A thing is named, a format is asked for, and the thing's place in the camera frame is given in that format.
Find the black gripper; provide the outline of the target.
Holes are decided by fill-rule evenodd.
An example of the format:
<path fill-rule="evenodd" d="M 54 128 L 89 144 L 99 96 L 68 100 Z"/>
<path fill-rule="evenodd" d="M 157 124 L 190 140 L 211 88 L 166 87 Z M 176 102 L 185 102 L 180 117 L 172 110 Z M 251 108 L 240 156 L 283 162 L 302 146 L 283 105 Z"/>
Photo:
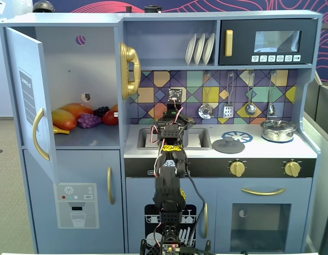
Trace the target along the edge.
<path fill-rule="evenodd" d="M 179 129 L 187 130 L 190 125 L 196 124 L 192 117 L 188 117 L 182 113 L 183 107 L 180 102 L 169 101 L 167 103 L 167 110 L 163 116 L 156 121 L 156 132 L 160 133 L 164 130 L 166 125 L 176 124 Z"/>

